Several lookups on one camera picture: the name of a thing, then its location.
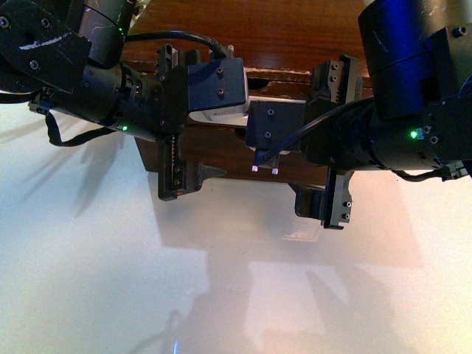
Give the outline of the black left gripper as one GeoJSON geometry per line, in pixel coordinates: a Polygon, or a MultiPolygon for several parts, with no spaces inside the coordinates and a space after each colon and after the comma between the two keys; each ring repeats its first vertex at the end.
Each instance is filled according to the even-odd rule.
{"type": "Polygon", "coordinates": [[[205,180],[227,174],[220,168],[181,157],[179,140],[189,108],[188,70],[182,65],[181,54],[170,44],[159,50],[159,80],[164,89],[164,113],[160,119],[164,137],[158,143],[158,197],[162,201],[198,192],[205,180]]]}

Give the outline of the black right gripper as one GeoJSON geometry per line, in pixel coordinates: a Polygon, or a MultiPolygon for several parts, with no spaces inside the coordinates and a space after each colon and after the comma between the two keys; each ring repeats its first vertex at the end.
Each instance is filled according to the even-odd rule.
{"type": "MultiPolygon", "coordinates": [[[[358,60],[342,55],[313,68],[305,121],[310,121],[336,107],[361,97],[362,79],[358,77],[358,60]]],[[[301,151],[308,162],[327,166],[325,186],[313,187],[289,183],[296,194],[294,211],[298,217],[322,222],[326,229],[343,229],[350,222],[352,197],[349,191],[351,172],[336,170],[331,149],[332,129],[336,118],[327,118],[301,139],[301,151]]]]}

